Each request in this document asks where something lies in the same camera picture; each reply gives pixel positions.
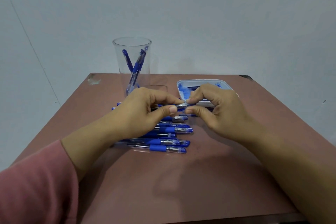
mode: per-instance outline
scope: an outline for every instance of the sleeve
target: sleeve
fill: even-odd
[[[61,141],[0,172],[0,223],[76,223],[78,179]]]

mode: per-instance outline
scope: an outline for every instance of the tabletop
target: tabletop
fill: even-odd
[[[151,75],[151,84],[179,96],[182,79],[220,79],[270,130],[307,150],[331,154],[330,143],[251,78],[239,75]],[[119,74],[90,74],[16,161],[111,112],[124,99]],[[82,223],[275,223],[304,219],[261,163],[241,145],[188,124],[186,154],[108,149],[80,183]]]

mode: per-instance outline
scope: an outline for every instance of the person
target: person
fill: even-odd
[[[222,137],[250,150],[273,175],[297,209],[314,223],[336,223],[336,170],[272,134],[245,110],[232,90],[206,84],[187,103],[210,100],[216,107],[189,106]],[[114,142],[152,130],[172,104],[182,101],[159,90],[134,90],[114,111],[0,173],[0,223],[76,223],[78,182]],[[151,112],[154,104],[164,106]]]

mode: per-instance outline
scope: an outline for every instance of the transparent container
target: transparent container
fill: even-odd
[[[144,37],[120,37],[113,40],[125,96],[135,88],[150,86],[151,43]]]

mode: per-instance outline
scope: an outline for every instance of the fingernail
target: fingernail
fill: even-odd
[[[175,112],[177,112],[177,107],[175,105],[169,107],[169,112],[170,114],[174,114]]]

